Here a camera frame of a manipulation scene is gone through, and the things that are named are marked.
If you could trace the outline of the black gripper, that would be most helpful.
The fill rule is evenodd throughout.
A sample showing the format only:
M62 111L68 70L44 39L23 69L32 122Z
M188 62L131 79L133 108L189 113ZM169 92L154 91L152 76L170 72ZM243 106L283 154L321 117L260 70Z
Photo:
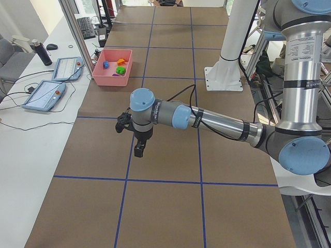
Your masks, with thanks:
M133 132L132 115L129 111L130 108L127 108L120 116L118 116L117 123L115 125L115 130L117 133L122 133L124 129Z

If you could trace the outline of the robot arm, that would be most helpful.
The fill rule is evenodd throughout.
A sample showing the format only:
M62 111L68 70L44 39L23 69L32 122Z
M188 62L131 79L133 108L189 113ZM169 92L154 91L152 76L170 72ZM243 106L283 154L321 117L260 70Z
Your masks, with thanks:
M286 40L282 112L266 125L215 113L191 104L157 99L147 88L134 90L130 106L117 119L118 133L129 130L142 157L157 124L176 129L207 129L229 140L246 142L297 175L311 175L330 165L330 148L317 123L323 35L330 28L330 1L268 1L265 29Z

